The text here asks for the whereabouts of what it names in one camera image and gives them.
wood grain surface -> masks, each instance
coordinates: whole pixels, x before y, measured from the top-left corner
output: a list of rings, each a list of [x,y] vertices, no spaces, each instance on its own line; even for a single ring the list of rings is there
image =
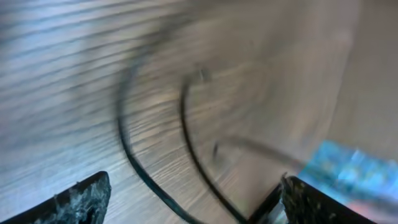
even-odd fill
[[[113,188],[106,223],[182,222],[134,173],[114,121],[121,77],[167,21],[188,22],[131,83],[132,147],[183,208],[233,223],[186,153],[181,81],[203,67],[211,73],[192,88],[189,127],[202,163],[248,216],[280,175],[297,170],[229,144],[214,160],[213,144],[240,136],[307,161],[332,125],[363,8],[361,0],[0,4],[0,220],[105,170]]]

